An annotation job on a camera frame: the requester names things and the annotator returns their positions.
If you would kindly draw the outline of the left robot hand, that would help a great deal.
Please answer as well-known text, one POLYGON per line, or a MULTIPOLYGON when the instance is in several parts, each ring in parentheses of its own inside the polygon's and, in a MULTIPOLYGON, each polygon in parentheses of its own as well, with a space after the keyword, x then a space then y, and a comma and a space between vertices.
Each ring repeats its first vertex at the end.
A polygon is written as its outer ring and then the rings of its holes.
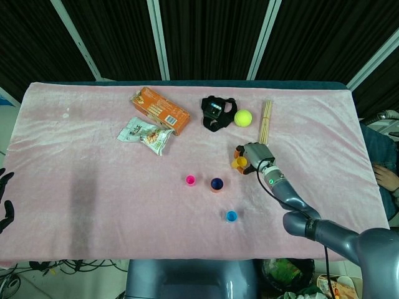
MULTIPOLYGON (((1 168, 1 199, 4 195, 8 181, 14 176, 14 172, 5 173, 6 169, 1 168)), ((10 200, 4 201, 5 216, 1 220, 1 233, 6 229, 13 221, 15 217, 14 206, 10 200)))

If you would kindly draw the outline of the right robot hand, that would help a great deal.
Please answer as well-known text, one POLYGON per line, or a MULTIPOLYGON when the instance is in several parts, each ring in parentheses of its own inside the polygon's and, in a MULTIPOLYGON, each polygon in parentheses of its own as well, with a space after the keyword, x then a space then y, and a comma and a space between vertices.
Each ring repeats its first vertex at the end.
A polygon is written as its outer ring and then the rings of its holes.
POLYGON ((262 172, 275 165, 275 157, 265 144, 247 143, 234 150, 231 167, 243 175, 262 172))

